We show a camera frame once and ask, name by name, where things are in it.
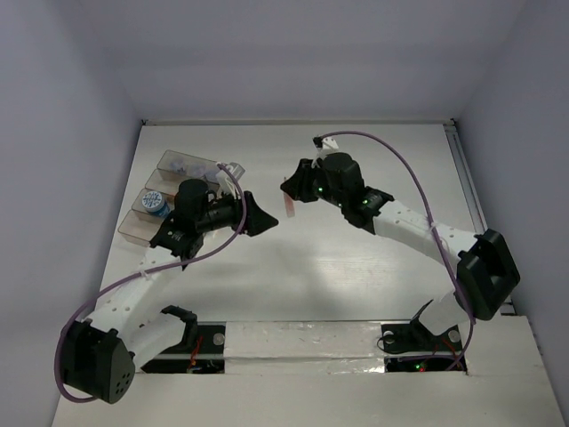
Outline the orange highlighter marker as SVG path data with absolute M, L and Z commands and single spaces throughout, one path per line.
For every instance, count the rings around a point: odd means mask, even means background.
M 285 207 L 286 215 L 288 218 L 293 218 L 295 216 L 294 201 L 286 193 L 284 193 L 283 196 L 284 196 L 284 207 Z

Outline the clear bead cup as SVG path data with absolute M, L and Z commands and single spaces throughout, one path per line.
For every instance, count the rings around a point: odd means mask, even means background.
M 190 178 L 202 179 L 206 173 L 206 165 L 194 163 L 188 166 L 187 175 Z
M 170 162 L 170 170 L 176 174 L 185 175 L 187 173 L 188 164 L 182 157 L 173 157 Z

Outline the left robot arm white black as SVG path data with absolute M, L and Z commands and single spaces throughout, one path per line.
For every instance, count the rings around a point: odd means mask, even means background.
M 81 307 L 63 327 L 54 357 L 61 394 L 76 403 L 114 404 L 135 373 L 159 353 L 192 349 L 198 340 L 196 314 L 175 305 L 157 309 L 157 297 L 191 263 L 204 259 L 199 252 L 207 233 L 230 228 L 235 240 L 277 224 L 250 191 L 236 188 L 216 195 L 205 181 L 183 181 L 139 271 L 100 291 L 96 310 Z

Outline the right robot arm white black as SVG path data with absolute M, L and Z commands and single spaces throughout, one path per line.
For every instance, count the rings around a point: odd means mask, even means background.
M 389 193 L 365 185 L 359 164 L 347 153 L 301 159 L 281 189 L 294 201 L 322 199 L 335 205 L 352 226 L 408 246 L 450 269 L 457 288 L 427 302 L 413 317 L 409 337 L 418 348 L 432 347 L 451 326 L 492 319 L 520 281 L 500 232 L 475 234 L 435 223 Z

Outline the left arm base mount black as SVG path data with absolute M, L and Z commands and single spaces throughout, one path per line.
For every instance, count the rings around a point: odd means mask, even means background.
M 170 305 L 162 313 L 184 323 L 181 340 L 141 368 L 145 374 L 215 375 L 225 372 L 225 323 L 201 323 L 195 313 Z

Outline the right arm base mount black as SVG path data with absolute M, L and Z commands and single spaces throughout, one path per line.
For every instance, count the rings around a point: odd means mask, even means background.
M 459 326 L 449 326 L 443 333 L 432 334 L 420 322 L 420 315 L 432 302 L 424 304 L 408 323 L 381 326 L 376 347 L 385 355 L 387 373 L 468 371 L 461 355 L 463 345 Z

